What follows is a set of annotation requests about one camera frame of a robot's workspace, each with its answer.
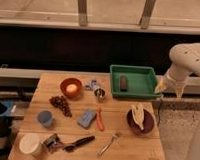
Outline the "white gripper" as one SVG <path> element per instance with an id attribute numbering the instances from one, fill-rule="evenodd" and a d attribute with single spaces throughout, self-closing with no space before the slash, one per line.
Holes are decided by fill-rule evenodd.
<path id="1" fill-rule="evenodd" d="M 185 69 L 168 69 L 163 79 L 157 83 L 154 92 L 161 93 L 167 88 L 172 89 L 176 92 L 177 99 L 181 99 L 188 76 L 189 72 Z"/>

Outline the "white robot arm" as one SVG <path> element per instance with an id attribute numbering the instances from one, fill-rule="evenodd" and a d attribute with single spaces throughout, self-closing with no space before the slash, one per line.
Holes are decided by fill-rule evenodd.
<path id="1" fill-rule="evenodd" d="M 157 83 L 154 92 L 171 88 L 180 99 L 191 74 L 200 77 L 200 43 L 181 43 L 169 51 L 171 66 Z"/>

